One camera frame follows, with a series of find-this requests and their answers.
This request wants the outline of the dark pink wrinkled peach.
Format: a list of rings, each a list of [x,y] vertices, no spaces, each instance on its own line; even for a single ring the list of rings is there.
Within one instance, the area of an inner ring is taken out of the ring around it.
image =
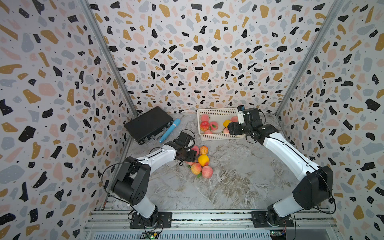
[[[196,151],[196,156],[199,156],[199,155],[200,155],[200,149],[199,149],[198,146],[193,146],[193,147],[191,148],[191,150]]]

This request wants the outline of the orange pink front peach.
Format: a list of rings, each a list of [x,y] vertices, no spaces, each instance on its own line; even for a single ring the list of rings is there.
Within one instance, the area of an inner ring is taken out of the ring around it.
[[[191,165],[190,169],[191,172],[196,176],[202,172],[202,166],[199,163],[194,163],[193,165]]]

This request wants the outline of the orange wrinkled peach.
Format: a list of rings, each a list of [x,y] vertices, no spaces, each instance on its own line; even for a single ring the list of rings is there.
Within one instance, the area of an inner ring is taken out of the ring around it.
[[[206,146],[200,147],[200,155],[207,155],[209,152],[209,148]]]

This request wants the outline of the yellow peach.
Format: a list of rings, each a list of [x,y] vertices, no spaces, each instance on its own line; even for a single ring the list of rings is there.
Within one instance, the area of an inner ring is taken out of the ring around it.
[[[198,157],[198,163],[199,163],[202,167],[204,167],[204,166],[208,166],[208,165],[210,164],[210,158],[209,158],[207,155],[205,155],[205,154],[200,155],[200,156]]]
[[[223,123],[223,126],[224,126],[225,128],[227,128],[228,125],[229,125],[230,123],[232,123],[231,120],[225,120],[224,123]]]

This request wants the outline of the large pink peach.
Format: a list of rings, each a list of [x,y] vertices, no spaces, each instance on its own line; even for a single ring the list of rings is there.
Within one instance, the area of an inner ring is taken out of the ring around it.
[[[211,131],[216,131],[219,128],[219,124],[216,121],[210,122],[210,130]]]

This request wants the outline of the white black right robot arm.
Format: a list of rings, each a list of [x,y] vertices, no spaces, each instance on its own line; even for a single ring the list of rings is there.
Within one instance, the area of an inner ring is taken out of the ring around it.
[[[245,123],[229,123],[230,135],[246,135],[276,155],[296,176],[299,184],[290,195],[268,207],[270,224],[301,210],[310,210],[325,200],[335,203],[332,194],[334,173],[328,166],[321,167],[295,149],[272,125],[259,127]]]

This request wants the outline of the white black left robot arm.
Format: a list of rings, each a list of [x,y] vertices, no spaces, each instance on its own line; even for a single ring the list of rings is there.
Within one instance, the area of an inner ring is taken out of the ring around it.
[[[122,162],[111,191],[127,202],[145,220],[157,218],[158,208],[147,197],[151,173],[172,161],[190,162],[196,160],[197,151],[168,142],[156,151],[137,159],[128,157]]]

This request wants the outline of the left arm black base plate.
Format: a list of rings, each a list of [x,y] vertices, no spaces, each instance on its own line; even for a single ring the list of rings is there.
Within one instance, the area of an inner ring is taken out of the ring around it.
[[[172,225],[172,212],[154,212],[148,219],[140,214],[133,214],[130,229],[170,229]]]

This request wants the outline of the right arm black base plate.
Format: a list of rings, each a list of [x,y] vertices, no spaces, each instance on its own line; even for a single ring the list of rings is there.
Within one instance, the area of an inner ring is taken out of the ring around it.
[[[295,226],[290,215],[282,218],[269,211],[253,211],[251,212],[251,220],[255,228],[290,228]]]

